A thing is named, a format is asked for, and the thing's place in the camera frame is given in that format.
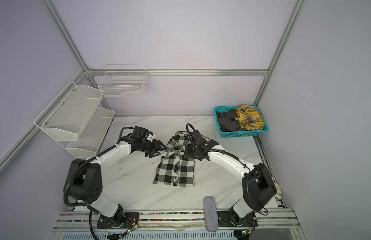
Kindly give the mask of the black white checkered shirt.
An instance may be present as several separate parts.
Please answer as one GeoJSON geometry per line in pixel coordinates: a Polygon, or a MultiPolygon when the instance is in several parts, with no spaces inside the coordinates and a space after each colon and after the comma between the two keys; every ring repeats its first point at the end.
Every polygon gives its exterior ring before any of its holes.
{"type": "Polygon", "coordinates": [[[185,156],[185,147],[190,143],[186,131],[176,132],[166,145],[159,165],[155,170],[155,185],[193,187],[195,160],[185,156]]]}

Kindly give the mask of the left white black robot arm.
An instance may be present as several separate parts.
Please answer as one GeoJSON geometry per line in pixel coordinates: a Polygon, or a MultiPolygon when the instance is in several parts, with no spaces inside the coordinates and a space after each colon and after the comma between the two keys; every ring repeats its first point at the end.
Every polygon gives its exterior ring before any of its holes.
{"type": "Polygon", "coordinates": [[[125,215],[120,204],[103,192],[102,171],[134,153],[153,158],[166,150],[166,146],[148,129],[124,127],[114,145],[86,160],[71,162],[63,187],[63,202],[68,207],[82,206],[99,215],[111,228],[120,228],[125,215]]]}

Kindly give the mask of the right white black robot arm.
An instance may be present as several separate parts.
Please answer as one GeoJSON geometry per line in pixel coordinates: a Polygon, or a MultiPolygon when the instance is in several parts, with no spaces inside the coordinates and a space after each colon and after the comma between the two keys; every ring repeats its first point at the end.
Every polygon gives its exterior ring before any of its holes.
{"type": "Polygon", "coordinates": [[[231,226],[241,226],[250,215],[265,210],[267,203],[277,194],[277,188],[264,164],[254,165],[240,159],[217,141],[206,139],[189,123],[186,132],[190,141],[185,147],[188,158],[218,164],[241,181],[242,198],[229,210],[231,226]]]}

